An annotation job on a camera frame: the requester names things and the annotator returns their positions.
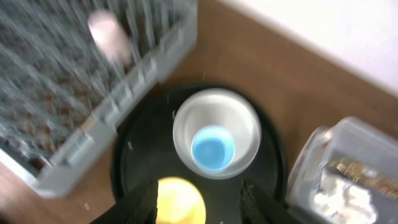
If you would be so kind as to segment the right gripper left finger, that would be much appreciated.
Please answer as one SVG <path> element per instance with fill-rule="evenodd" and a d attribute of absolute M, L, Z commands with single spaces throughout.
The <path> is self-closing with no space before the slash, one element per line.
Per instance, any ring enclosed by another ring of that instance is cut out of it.
<path fill-rule="evenodd" d="M 159 182 L 139 184 L 91 224 L 155 224 Z"/>

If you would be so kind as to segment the grey round plate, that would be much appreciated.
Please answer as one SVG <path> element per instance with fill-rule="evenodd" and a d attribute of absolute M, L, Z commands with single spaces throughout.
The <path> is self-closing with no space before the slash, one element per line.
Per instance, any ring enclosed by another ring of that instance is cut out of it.
<path fill-rule="evenodd" d="M 192 159 L 192 139 L 205 126 L 222 126 L 234 137 L 234 159 L 222 172 L 203 172 Z M 261 123 L 251 104 L 223 88 L 194 93 L 182 103 L 174 118 L 173 139 L 179 158 L 190 170 L 208 179 L 228 179 L 242 173 L 254 160 L 261 136 Z"/>

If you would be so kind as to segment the white napkin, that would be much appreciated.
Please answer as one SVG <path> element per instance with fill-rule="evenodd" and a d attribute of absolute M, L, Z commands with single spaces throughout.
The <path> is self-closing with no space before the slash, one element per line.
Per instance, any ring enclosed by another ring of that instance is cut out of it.
<path fill-rule="evenodd" d="M 321 176 L 311 206 L 328 223 L 373 224 L 378 219 L 371 192 L 338 175 Z"/>

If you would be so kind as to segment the light blue cup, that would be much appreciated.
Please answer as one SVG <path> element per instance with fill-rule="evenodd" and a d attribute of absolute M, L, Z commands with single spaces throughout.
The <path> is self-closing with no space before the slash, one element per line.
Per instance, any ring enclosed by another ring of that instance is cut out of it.
<path fill-rule="evenodd" d="M 235 141 L 230 131 L 222 126 L 205 126 L 193 137 L 191 155 L 203 172 L 219 173 L 232 163 Z"/>

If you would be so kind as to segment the yellow bowl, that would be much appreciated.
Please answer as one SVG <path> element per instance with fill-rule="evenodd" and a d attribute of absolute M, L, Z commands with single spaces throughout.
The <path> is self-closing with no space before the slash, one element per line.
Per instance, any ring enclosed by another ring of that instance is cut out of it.
<path fill-rule="evenodd" d="M 165 177 L 158 183 L 156 224 L 205 224 L 205 201 L 191 182 Z"/>

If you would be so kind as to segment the gold foil wrapper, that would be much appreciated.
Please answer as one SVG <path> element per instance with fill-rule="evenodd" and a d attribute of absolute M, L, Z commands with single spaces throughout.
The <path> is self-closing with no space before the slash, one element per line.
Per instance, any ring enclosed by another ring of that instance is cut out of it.
<path fill-rule="evenodd" d="M 393 179 L 371 166 L 356 160 L 341 158 L 330 161 L 326 168 L 330 172 L 339 174 L 364 188 L 397 199 L 397 179 Z"/>

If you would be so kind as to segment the pink cup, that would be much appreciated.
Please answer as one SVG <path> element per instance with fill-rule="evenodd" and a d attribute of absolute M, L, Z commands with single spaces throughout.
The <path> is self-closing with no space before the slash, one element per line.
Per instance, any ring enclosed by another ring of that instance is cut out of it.
<path fill-rule="evenodd" d="M 116 15 L 108 10 L 97 10 L 88 17 L 88 28 L 98 50 L 109 63 L 132 63 L 130 41 Z"/>

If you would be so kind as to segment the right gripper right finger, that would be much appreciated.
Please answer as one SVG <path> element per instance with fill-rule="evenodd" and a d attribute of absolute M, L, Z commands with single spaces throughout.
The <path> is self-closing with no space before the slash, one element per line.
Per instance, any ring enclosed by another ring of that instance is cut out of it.
<path fill-rule="evenodd" d="M 302 223 L 249 179 L 244 179 L 242 182 L 239 212 L 242 224 Z"/>

